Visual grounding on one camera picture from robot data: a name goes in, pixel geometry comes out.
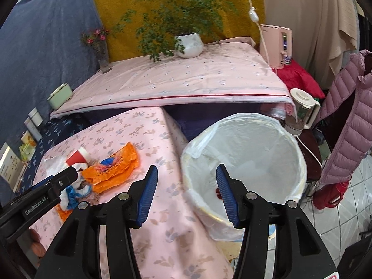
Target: red bottle handle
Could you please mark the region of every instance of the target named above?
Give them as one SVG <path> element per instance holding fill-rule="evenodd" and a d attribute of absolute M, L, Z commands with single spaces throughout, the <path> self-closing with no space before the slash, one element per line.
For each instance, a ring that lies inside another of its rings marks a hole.
<path fill-rule="evenodd" d="M 325 203 L 325 206 L 327 208 L 335 208 L 335 207 L 338 206 L 338 204 L 341 202 L 341 200 L 343 200 L 343 198 L 344 198 L 344 195 L 343 195 L 343 193 L 341 193 L 339 199 L 337 199 L 335 202 L 332 202 L 332 203 L 327 202 L 327 203 Z"/>

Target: yellow curtain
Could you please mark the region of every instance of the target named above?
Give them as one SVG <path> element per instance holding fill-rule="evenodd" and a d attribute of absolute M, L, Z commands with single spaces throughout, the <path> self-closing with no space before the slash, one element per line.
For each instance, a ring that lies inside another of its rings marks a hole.
<path fill-rule="evenodd" d="M 127 24 L 124 31 L 113 38 L 108 38 L 108 49 L 110 61 L 118 61 L 137 57 L 141 55 L 138 50 L 138 39 L 135 38 L 136 29 L 141 26 L 142 13 L 148 12 L 151 8 L 149 2 L 137 2 L 136 0 L 94 0 L 97 6 L 98 13 L 101 17 L 103 25 L 107 29 L 111 29 L 120 19 L 120 17 L 129 9 L 137 11 L 137 15 L 133 17 L 133 22 Z M 251 22 L 248 11 L 248 0 L 226 0 L 234 3 L 238 13 L 229 11 L 222 13 L 224 23 L 224 34 L 221 39 L 251 36 L 258 43 L 260 33 L 258 27 Z M 265 22 L 264 0 L 252 0 L 253 6 L 260 18 L 260 24 Z"/>

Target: trash can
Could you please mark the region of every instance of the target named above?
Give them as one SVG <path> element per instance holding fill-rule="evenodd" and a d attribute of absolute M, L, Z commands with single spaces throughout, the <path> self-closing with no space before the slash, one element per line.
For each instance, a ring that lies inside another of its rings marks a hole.
<path fill-rule="evenodd" d="M 244 234 L 228 221 L 216 191 L 216 168 L 221 163 L 231 178 L 270 202 L 298 202 L 305 188 L 302 152 L 276 119 L 239 113 L 211 125 L 185 147 L 181 168 L 185 199 L 217 241 L 238 241 Z"/>

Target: white power cord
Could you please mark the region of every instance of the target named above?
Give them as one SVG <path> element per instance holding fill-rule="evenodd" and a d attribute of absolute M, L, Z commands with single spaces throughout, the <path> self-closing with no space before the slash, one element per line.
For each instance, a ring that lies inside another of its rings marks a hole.
<path fill-rule="evenodd" d="M 265 53 L 266 53 L 267 64 L 270 66 L 269 54 L 267 53 L 267 48 L 266 48 L 265 40 L 263 38 L 262 29 L 261 29 L 260 24 L 258 24 L 259 18 L 258 18 L 258 15 L 257 15 L 256 11 L 255 11 L 255 8 L 253 7 L 252 0 L 249 0 L 249 5 L 250 5 L 249 17 L 252 20 L 252 22 L 257 25 L 257 27 L 260 31 L 261 41 L 262 41 L 263 48 L 265 49 Z"/>
<path fill-rule="evenodd" d="M 318 162 L 318 164 L 320 165 L 320 168 L 323 170 L 323 165 L 321 164 L 321 162 L 319 161 L 319 159 L 317 159 L 317 157 L 314 155 L 314 153 L 311 152 L 310 149 L 304 145 L 304 143 L 300 140 L 299 137 L 296 137 L 296 138 L 297 138 L 297 140 L 302 144 L 302 146 L 304 146 L 305 149 L 306 149 L 307 151 L 310 152 L 310 154 L 315 158 L 315 160 L 316 160 L 316 161 Z"/>

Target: red paper cup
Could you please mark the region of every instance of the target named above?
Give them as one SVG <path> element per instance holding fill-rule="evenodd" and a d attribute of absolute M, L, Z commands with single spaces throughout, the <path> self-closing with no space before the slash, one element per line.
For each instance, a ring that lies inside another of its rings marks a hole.
<path fill-rule="evenodd" d="M 90 160 L 91 158 L 87 150 L 85 150 L 84 148 L 80 148 L 66 160 L 66 164 L 68 164 L 69 166 L 72 166 L 76 163 L 88 164 Z"/>

